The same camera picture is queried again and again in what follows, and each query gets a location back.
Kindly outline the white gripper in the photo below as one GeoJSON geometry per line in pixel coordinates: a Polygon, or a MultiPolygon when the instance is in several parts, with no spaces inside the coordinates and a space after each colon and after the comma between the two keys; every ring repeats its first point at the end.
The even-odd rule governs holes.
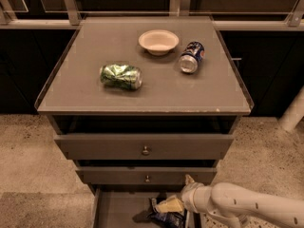
{"type": "Polygon", "coordinates": [[[208,214],[213,208],[212,187],[195,182],[189,174],[185,175],[185,184],[180,192],[181,200],[173,195],[158,203],[155,206],[156,211],[159,213],[180,213],[185,208],[190,212],[208,214]]]}

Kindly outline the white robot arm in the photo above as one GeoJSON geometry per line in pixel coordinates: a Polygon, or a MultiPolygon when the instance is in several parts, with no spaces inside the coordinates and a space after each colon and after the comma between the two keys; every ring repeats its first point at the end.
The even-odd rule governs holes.
{"type": "Polygon", "coordinates": [[[251,191],[230,182],[213,186],[185,176],[185,186],[155,205],[159,213],[206,214],[229,228],[243,228],[249,217],[266,220],[279,228],[304,228],[304,201],[251,191]]]}

